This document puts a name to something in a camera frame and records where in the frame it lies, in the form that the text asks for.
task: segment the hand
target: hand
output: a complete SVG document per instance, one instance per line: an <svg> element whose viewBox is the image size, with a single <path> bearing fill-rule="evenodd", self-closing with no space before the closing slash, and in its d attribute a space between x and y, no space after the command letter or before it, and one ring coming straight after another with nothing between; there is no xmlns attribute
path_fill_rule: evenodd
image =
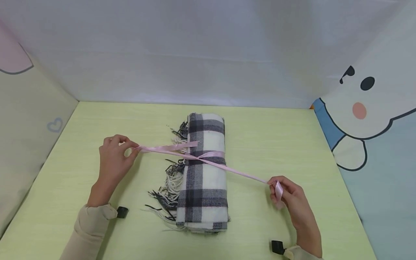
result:
<svg viewBox="0 0 416 260"><path fill-rule="evenodd" d="M306 252L322 258L321 233L302 187L284 176L272 177L267 183L270 185L270 198L274 204L277 203L275 192L277 181L283 187L282 201L286 204L296 229L297 245Z"/></svg>
<svg viewBox="0 0 416 260"><path fill-rule="evenodd" d="M140 149L132 149L128 157L124 156L124 152L137 147L138 144L119 134L104 138L104 143L99 148L100 172L97 182L91 188L88 207L108 204L117 185L133 166Z"/></svg>

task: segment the white backdrop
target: white backdrop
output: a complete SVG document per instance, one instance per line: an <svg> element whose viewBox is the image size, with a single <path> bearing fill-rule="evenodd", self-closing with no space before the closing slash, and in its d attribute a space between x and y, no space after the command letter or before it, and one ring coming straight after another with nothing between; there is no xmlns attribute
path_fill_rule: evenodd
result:
<svg viewBox="0 0 416 260"><path fill-rule="evenodd" d="M308 108L403 1L0 0L0 18L82 101Z"/></svg>

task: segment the wrist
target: wrist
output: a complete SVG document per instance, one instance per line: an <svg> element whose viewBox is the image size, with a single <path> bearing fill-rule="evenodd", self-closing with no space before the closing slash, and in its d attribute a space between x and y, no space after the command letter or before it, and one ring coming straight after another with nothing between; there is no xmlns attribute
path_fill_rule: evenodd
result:
<svg viewBox="0 0 416 260"><path fill-rule="evenodd" d="M322 258L321 233L318 226L297 230L297 245L317 258Z"/></svg>
<svg viewBox="0 0 416 260"><path fill-rule="evenodd" d="M91 187L87 207L107 205L116 187L117 185L98 179L97 182Z"/></svg>

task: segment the black binder clip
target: black binder clip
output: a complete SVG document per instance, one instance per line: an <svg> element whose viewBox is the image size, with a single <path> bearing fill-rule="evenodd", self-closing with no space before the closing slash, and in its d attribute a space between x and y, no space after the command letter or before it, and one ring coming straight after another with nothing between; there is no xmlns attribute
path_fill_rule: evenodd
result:
<svg viewBox="0 0 416 260"><path fill-rule="evenodd" d="M285 253L283 242L272 240L272 252L279 255L283 255Z"/></svg>
<svg viewBox="0 0 416 260"><path fill-rule="evenodd" d="M129 209L125 207L117 208L117 218L126 218Z"/></svg>

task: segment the pink cheek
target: pink cheek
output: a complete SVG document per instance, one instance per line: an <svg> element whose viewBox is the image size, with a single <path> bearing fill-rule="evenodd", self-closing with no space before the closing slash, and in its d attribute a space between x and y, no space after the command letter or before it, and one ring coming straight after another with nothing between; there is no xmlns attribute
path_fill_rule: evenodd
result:
<svg viewBox="0 0 416 260"><path fill-rule="evenodd" d="M367 115L367 109L362 103L357 102L352 106L352 113L356 118L364 119Z"/></svg>

